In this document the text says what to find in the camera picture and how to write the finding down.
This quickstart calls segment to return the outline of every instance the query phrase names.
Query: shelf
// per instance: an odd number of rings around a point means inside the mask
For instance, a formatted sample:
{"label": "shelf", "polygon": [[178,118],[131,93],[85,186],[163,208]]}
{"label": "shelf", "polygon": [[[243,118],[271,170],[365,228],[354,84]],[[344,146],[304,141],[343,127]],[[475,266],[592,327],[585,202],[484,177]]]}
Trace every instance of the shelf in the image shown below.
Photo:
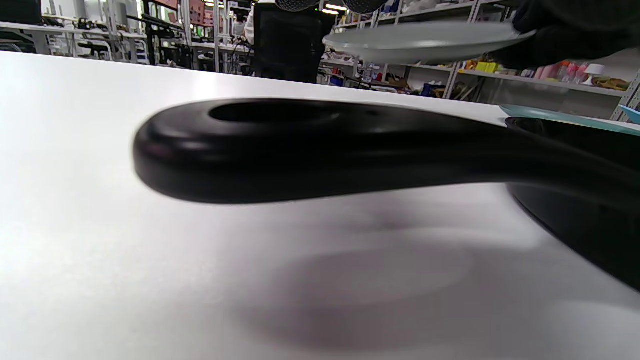
{"label": "shelf", "polygon": [[415,67],[416,69],[427,69],[427,70],[435,70],[435,71],[445,71],[451,72],[452,68],[444,67],[444,66],[434,66],[434,65],[403,65],[408,67]]}
{"label": "shelf", "polygon": [[387,16],[378,20],[378,25],[395,24],[397,16]]}
{"label": "shelf", "polygon": [[360,22],[352,22],[350,24],[342,24],[342,25],[336,25],[336,28],[339,29],[349,29],[349,28],[355,28],[360,24],[370,24],[371,20],[367,20],[367,21],[360,21]]}
{"label": "shelf", "polygon": [[518,6],[518,0],[481,0],[480,5],[504,5],[514,8]]}
{"label": "shelf", "polygon": [[400,22],[427,21],[439,19],[442,17],[456,17],[468,15],[471,12],[474,2],[443,6],[441,8],[433,8],[420,12],[401,14]]}
{"label": "shelf", "polygon": [[520,76],[511,76],[511,75],[503,75],[503,74],[492,74],[491,72],[461,70],[460,74],[481,76],[484,78],[499,79],[499,80],[517,81],[520,83],[527,83],[527,84],[534,84],[534,85],[553,86],[556,88],[565,88],[569,90],[589,92],[592,94],[600,94],[600,95],[607,95],[607,96],[623,97],[625,95],[624,91],[598,88],[595,86],[568,84],[568,83],[561,83],[559,81],[522,78]]}

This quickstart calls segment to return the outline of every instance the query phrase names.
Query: white lamp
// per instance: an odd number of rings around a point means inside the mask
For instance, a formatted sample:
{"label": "white lamp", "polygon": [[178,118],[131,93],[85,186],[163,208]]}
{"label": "white lamp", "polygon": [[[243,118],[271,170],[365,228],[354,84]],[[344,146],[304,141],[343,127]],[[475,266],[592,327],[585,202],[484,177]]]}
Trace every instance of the white lamp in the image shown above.
{"label": "white lamp", "polygon": [[593,76],[594,75],[602,75],[604,73],[604,65],[600,64],[590,64],[587,69],[584,71],[585,74],[589,74],[587,80],[585,80],[581,85],[589,85],[593,86]]}

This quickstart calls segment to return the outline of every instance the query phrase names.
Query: white shelf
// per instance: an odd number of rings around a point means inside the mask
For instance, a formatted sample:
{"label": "white shelf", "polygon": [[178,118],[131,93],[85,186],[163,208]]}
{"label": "white shelf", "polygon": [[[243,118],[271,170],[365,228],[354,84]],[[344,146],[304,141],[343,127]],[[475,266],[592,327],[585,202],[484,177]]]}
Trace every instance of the white shelf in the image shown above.
{"label": "white shelf", "polygon": [[336,25],[335,28],[355,28],[360,24],[370,24],[371,20],[360,21],[360,22],[351,22],[349,24]]}
{"label": "white shelf", "polygon": [[480,5],[504,5],[504,6],[517,6],[516,0],[480,0]]}
{"label": "white shelf", "polygon": [[418,18],[418,20],[423,20],[423,19],[428,19],[429,17],[446,15],[446,13],[465,13],[470,11],[473,5],[474,5],[474,2],[471,1],[469,3],[464,3],[464,4],[454,4],[449,6],[442,6],[439,8],[423,10],[419,12],[404,13],[404,14],[401,14],[399,17],[401,18],[401,21],[402,21],[402,18],[407,18],[407,17],[416,17]]}
{"label": "white shelf", "polygon": [[450,67],[434,66],[434,65],[403,65],[403,66],[415,67],[416,69],[427,69],[427,70],[445,71],[445,72],[451,72],[452,70]]}
{"label": "white shelf", "polygon": [[482,76],[484,78],[492,78],[492,79],[499,79],[499,80],[518,81],[521,83],[528,83],[528,84],[535,84],[535,85],[553,86],[556,88],[565,88],[569,90],[589,92],[592,94],[600,94],[600,95],[607,95],[607,96],[623,97],[625,95],[624,91],[619,91],[619,90],[604,89],[604,88],[598,88],[595,86],[587,86],[587,85],[561,83],[560,81],[539,80],[539,79],[523,78],[520,76],[492,74],[491,72],[484,72],[484,71],[462,70],[460,71],[460,74]]}

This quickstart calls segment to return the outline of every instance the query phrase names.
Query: teal plate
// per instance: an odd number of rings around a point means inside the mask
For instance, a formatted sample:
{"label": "teal plate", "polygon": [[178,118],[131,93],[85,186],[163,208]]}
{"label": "teal plate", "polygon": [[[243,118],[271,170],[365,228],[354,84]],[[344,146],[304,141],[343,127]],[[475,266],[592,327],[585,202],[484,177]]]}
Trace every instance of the teal plate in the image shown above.
{"label": "teal plate", "polygon": [[594,129],[640,136],[640,131],[616,125],[614,122],[597,121],[593,119],[587,119],[586,117],[568,115],[556,111],[528,108],[526,106],[501,105],[500,109],[502,109],[510,117],[529,117],[534,119],[564,122],[567,124],[592,127]]}
{"label": "teal plate", "polygon": [[622,109],[622,111],[625,112],[625,114],[627,114],[631,122],[633,122],[634,124],[640,124],[640,111],[633,110],[632,108],[628,108],[624,105],[618,106]]}

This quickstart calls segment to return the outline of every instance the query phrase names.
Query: handle hole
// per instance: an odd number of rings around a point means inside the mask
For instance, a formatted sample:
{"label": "handle hole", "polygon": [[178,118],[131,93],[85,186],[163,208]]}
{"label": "handle hole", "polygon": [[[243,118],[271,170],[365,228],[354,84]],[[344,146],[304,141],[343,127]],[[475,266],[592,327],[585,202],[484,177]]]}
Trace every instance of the handle hole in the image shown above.
{"label": "handle hole", "polygon": [[217,107],[209,116],[229,122],[297,124],[334,119],[340,113],[331,105],[311,101],[272,100],[240,102]]}

